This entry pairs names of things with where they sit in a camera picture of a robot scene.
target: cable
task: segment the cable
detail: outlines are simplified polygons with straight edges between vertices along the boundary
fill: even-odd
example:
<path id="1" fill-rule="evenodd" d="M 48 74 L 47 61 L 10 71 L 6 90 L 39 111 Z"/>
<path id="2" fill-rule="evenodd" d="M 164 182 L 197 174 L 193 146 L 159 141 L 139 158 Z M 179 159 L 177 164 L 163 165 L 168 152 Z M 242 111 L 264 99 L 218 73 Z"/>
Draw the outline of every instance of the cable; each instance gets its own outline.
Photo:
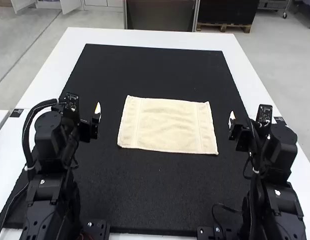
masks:
<path id="1" fill-rule="evenodd" d="M 224 204 L 222 204 L 222 203 L 214 203 L 213 204 L 213 206 L 211 207 L 211 215 L 213 216 L 213 219 L 214 219 L 214 221 L 215 221 L 215 223 L 217 223 L 217 225 L 219 225 L 219 227 L 220 227 L 220 230 L 221 230 L 221 232 L 222 232 L 222 234 L 223 234 L 223 237 L 225 238 L 226 236 L 225 236 L 225 234 L 224 234 L 224 229 L 223 229 L 223 227 L 222 227 L 222 225 L 220 224 L 220 222 L 217 220 L 217 218 L 215 217 L 215 214 L 214 214 L 214 208 L 215 207 L 221 207 L 222 209 L 225 209 L 225 210 L 227 210 L 227 211 L 230 211 L 231 213 L 234 213 L 234 214 L 242 214 L 242 211 L 241 210 L 236 210 L 236 209 L 233 209 L 233 208 L 231 208 L 231 207 L 228 207 L 228 206 L 225 206 Z"/>
<path id="2" fill-rule="evenodd" d="M 246 171 L 246 168 L 247 168 L 247 165 L 249 163 L 249 161 L 251 161 L 251 156 L 249 155 L 246 162 L 245 162 L 245 165 L 244 165 L 244 168 L 243 168 L 243 177 L 247 180 L 250 180 L 251 179 L 251 176 L 247 176 L 245 175 L 245 171 Z"/>
<path id="3" fill-rule="evenodd" d="M 258 174 L 253 173 L 250 181 L 249 205 L 250 205 L 250 231 L 248 240 L 254 240 L 255 236 L 255 186 Z"/>
<path id="4" fill-rule="evenodd" d="M 20 197 L 22 196 L 26 190 L 27 190 L 27 187 L 29 185 L 29 182 L 16 194 L 14 195 L 13 199 L 11 200 L 11 202 L 9 203 L 8 207 L 7 207 L 7 210 L 6 210 L 6 213 L 5 213 L 5 216 L 4 216 L 4 219 L 2 220 L 2 222 L 0 223 L 0 233 L 1 233 L 1 230 L 3 229 L 3 226 L 4 226 L 4 223 L 6 221 L 6 217 L 9 213 L 9 210 L 10 210 L 10 207 L 14 204 L 14 202 Z"/>

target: towel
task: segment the towel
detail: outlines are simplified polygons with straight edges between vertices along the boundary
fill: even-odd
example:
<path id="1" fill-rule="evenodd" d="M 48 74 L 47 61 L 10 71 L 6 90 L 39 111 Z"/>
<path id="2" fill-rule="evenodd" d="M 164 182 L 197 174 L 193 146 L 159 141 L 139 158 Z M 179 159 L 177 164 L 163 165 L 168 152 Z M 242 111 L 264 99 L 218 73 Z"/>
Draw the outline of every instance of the towel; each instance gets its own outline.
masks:
<path id="1" fill-rule="evenodd" d="M 122 148 L 218 154 L 209 102 L 127 96 L 118 133 Z"/>

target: label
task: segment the label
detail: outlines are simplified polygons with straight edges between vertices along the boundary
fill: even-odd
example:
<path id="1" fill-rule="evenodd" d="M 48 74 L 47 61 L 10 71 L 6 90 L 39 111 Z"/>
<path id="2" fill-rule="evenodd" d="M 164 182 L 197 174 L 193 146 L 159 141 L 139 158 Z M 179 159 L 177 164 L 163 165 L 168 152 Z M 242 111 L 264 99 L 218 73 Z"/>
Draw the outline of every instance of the label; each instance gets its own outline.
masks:
<path id="1" fill-rule="evenodd" d="M 16 108 L 16 109 L 13 110 L 13 112 L 10 115 L 10 117 L 11 118 L 19 118 L 23 111 L 24 111 L 23 109 Z"/>
<path id="2" fill-rule="evenodd" d="M 287 125 L 282 116 L 275 116 L 274 119 L 276 120 L 277 124 L 283 124 L 285 126 Z"/>

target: wooden pallet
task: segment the wooden pallet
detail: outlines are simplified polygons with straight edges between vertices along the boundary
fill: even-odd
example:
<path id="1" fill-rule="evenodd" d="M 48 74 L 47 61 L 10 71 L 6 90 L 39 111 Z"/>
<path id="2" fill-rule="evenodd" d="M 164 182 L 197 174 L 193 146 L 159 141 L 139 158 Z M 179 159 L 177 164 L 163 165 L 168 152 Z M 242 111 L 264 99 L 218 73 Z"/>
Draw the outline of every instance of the wooden pallet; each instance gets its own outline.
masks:
<path id="1" fill-rule="evenodd" d="M 203 22 L 198 22 L 197 23 L 197 28 L 196 30 L 197 31 L 201 31 L 201 27 L 202 26 L 218 26 L 220 27 L 220 31 L 222 33 L 226 32 L 226 29 L 227 27 L 238 27 L 238 28 L 241 28 L 244 33 L 248 34 L 250 33 L 250 28 L 251 28 L 251 24 L 248 24 L 248 25 L 242 25 L 242 24 L 225 24 L 225 23 L 203 23 Z"/>

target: cart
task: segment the cart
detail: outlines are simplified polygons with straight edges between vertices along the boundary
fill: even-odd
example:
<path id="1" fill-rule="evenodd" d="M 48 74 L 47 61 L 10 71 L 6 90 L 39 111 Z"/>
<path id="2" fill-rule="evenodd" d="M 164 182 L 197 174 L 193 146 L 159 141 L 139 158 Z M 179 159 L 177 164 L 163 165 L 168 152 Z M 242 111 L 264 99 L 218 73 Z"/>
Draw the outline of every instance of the cart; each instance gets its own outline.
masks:
<path id="1" fill-rule="evenodd" d="M 260 0 L 258 4 L 258 9 L 266 10 L 284 10 L 283 19 L 287 18 L 287 9 L 289 6 L 290 0 Z"/>

